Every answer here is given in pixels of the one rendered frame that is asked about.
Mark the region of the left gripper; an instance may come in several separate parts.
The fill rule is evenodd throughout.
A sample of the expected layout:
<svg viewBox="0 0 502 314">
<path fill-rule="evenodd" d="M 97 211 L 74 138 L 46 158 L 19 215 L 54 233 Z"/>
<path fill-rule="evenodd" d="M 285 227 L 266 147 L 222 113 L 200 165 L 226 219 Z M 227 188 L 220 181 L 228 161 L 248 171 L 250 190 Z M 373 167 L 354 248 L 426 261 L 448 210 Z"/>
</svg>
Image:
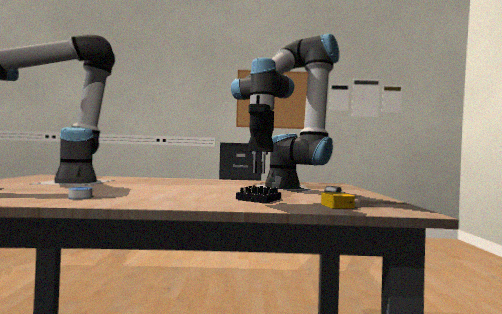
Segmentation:
<svg viewBox="0 0 502 314">
<path fill-rule="evenodd" d="M 274 100 L 275 96 L 269 94 L 254 94 L 250 96 L 250 140 L 248 151 L 253 156 L 253 173 L 257 173 L 257 154 L 262 152 L 262 170 L 265 173 L 265 156 L 273 152 L 274 144 L 272 133 L 274 131 Z"/>
</svg>

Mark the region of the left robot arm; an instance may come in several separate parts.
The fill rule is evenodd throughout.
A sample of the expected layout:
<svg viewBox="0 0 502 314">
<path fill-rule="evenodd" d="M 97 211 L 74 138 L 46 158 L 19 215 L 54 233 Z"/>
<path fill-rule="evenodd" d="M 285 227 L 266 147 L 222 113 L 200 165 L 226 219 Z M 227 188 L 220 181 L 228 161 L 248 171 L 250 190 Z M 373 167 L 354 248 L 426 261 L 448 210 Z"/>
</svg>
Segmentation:
<svg viewBox="0 0 502 314">
<path fill-rule="evenodd" d="M 274 148 L 270 152 L 265 187 L 300 188 L 296 164 L 325 165 L 333 151 L 333 141 L 328 137 L 325 123 L 329 72 L 339 59 L 338 43 L 332 34 L 299 40 L 279 50 L 272 59 L 253 60 L 250 74 L 231 84 L 232 95 L 237 100 L 250 99 L 253 94 L 288 98 L 295 86 L 283 73 L 301 67 L 308 71 L 304 129 L 300 137 L 297 134 L 272 137 Z"/>
</svg>

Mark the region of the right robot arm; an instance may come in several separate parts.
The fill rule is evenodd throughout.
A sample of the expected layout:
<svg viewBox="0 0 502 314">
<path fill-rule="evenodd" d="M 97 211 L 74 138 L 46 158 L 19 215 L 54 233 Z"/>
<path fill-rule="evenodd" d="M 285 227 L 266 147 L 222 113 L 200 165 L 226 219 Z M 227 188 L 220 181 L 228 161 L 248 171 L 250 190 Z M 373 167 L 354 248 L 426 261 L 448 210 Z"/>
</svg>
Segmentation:
<svg viewBox="0 0 502 314">
<path fill-rule="evenodd" d="M 54 182 L 63 184 L 96 182 L 92 155 L 99 148 L 101 105 L 106 79 L 115 63 L 112 47 L 99 35 L 81 35 L 66 41 L 0 50 L 0 80 L 5 81 L 16 81 L 19 68 L 74 59 L 84 61 L 86 76 L 77 122 L 61 129 L 60 165 Z"/>
</svg>

